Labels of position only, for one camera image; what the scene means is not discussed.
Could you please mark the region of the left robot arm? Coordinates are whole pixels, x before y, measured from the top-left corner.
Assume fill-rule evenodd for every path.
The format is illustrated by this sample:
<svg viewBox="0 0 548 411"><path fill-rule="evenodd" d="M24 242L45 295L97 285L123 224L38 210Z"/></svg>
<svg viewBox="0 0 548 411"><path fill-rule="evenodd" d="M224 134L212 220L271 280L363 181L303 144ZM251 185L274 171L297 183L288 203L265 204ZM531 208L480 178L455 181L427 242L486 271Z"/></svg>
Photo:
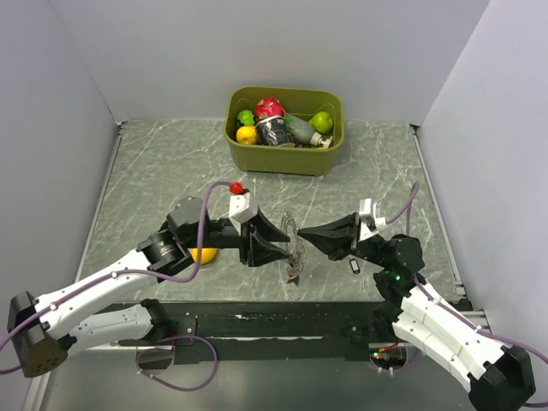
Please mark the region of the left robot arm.
<svg viewBox="0 0 548 411"><path fill-rule="evenodd" d="M258 267L289 259L280 248L289 237L262 213L251 194L234 195L227 218L212 220L199 198L181 200L160 229L118 261L64 289L35 297L23 292L10 302L8 332L27 378L41 376L70 355L124 340L159 344L172 332L157 300L107 312L125 294L176 280L194 264L198 246L238 250L240 261Z"/></svg>

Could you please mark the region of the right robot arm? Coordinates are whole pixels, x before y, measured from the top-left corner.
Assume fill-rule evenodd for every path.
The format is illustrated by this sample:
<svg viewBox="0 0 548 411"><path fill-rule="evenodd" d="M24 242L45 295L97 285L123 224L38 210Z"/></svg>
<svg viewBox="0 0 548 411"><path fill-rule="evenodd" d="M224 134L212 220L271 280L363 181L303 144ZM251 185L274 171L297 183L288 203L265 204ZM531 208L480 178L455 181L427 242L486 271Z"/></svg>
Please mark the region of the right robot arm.
<svg viewBox="0 0 548 411"><path fill-rule="evenodd" d="M414 345L456 379L477 410L518 410L535 394L529 353L492 339L421 276L420 240L394 235L385 240L382 219L348 215L333 223L301 229L329 259L349 255L380 267L373 280L383 297L374 312L374 331L384 341Z"/></svg>

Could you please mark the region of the black key tag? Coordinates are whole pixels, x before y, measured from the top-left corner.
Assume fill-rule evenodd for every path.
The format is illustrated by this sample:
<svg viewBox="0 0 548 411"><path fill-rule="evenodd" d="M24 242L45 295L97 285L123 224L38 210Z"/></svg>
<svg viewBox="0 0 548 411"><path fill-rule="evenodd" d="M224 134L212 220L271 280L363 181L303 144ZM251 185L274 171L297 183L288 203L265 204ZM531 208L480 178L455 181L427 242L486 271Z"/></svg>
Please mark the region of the black key tag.
<svg viewBox="0 0 548 411"><path fill-rule="evenodd" d="M356 259L350 259L348 261L351 271L354 274L360 274L360 265Z"/></svg>

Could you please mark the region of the yellow lemon on table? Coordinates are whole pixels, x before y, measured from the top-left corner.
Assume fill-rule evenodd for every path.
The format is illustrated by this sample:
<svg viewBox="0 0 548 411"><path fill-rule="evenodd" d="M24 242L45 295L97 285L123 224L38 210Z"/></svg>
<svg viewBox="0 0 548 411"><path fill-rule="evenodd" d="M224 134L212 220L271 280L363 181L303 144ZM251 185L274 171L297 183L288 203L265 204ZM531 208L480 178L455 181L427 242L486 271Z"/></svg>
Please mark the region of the yellow lemon on table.
<svg viewBox="0 0 548 411"><path fill-rule="evenodd" d="M199 262L201 265L207 265L211 263L217 257L218 249L212 247L204 247L201 249L200 259L199 250L197 248L191 249L191 255L195 262Z"/></svg>

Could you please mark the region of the olive green plastic bin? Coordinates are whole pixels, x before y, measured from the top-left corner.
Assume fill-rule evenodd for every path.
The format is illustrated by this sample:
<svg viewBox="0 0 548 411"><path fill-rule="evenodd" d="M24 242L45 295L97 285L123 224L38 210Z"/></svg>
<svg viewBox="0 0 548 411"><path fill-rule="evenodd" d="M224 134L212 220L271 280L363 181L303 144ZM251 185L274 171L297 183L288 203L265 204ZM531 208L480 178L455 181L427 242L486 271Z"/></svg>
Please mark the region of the olive green plastic bin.
<svg viewBox="0 0 548 411"><path fill-rule="evenodd" d="M243 145L235 140L236 115L242 110L251 110L262 98L276 98L289 113L308 120L320 111L329 113L333 119L333 146L320 148L271 147L265 145ZM327 91L244 86L233 92L229 100L224 138L228 142L235 165L243 171L322 176L335 163L340 153L344 136L344 115L341 99Z"/></svg>

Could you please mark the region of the yellow lemon in bin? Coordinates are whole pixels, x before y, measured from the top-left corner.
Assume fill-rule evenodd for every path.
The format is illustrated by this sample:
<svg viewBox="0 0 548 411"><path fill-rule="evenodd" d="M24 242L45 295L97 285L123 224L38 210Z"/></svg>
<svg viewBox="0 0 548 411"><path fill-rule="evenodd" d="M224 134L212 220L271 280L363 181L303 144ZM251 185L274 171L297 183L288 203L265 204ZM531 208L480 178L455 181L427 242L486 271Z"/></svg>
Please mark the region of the yellow lemon in bin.
<svg viewBox="0 0 548 411"><path fill-rule="evenodd" d="M239 144L257 145L259 143L259 135L254 126L239 127L235 134L235 139Z"/></svg>

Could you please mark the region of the black can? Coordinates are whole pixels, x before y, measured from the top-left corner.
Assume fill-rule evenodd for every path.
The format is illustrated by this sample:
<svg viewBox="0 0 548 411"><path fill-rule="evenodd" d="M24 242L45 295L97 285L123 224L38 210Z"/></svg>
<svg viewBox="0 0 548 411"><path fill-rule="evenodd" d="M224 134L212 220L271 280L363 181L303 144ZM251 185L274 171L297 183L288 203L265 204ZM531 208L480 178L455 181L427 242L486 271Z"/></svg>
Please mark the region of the black can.
<svg viewBox="0 0 548 411"><path fill-rule="evenodd" d="M270 147L294 147L293 136L281 116L263 119L255 126L262 145Z"/></svg>

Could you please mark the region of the grey pump bottle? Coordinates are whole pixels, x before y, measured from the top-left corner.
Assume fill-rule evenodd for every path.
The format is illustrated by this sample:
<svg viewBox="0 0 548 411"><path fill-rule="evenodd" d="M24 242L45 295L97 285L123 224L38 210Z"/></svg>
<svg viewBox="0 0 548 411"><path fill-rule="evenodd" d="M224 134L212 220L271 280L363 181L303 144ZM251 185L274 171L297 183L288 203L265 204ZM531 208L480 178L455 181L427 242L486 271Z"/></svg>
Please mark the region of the grey pump bottle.
<svg viewBox="0 0 548 411"><path fill-rule="evenodd" d="M287 113L284 122L288 131L295 140L303 146L330 148L333 144L333 137L324 137L313 125L301 118Z"/></svg>

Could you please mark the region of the green pepper toy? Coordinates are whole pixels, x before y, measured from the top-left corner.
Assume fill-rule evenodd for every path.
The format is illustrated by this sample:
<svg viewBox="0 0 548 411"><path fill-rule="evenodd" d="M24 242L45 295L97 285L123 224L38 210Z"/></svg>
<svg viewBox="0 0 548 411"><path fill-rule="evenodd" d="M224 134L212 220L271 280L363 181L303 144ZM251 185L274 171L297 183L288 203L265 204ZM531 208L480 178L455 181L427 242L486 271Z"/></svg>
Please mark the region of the green pepper toy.
<svg viewBox="0 0 548 411"><path fill-rule="evenodd" d="M237 127L254 127L256 117L251 110L242 110L236 116Z"/></svg>

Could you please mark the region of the red dragon fruit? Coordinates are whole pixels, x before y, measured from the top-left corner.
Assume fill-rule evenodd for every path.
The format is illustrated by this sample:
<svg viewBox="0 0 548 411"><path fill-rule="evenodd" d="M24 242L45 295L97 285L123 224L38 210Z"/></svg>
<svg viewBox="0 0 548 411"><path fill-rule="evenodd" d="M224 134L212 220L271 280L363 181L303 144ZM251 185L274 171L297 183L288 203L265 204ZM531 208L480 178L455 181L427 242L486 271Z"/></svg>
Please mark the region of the red dragon fruit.
<svg viewBox="0 0 548 411"><path fill-rule="evenodd" d="M262 98L254 106L253 112L258 122L273 116L285 117L285 109L276 98Z"/></svg>

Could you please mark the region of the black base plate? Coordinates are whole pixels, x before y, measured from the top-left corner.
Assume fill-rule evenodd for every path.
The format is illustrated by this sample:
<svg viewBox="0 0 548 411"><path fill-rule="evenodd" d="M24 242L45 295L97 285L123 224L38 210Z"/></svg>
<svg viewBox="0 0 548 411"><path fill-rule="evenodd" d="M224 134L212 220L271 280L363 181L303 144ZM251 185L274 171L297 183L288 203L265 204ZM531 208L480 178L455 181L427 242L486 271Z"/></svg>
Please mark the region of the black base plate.
<svg viewBox="0 0 548 411"><path fill-rule="evenodd" d="M366 301L165 302L177 365L229 360L369 361L396 337Z"/></svg>

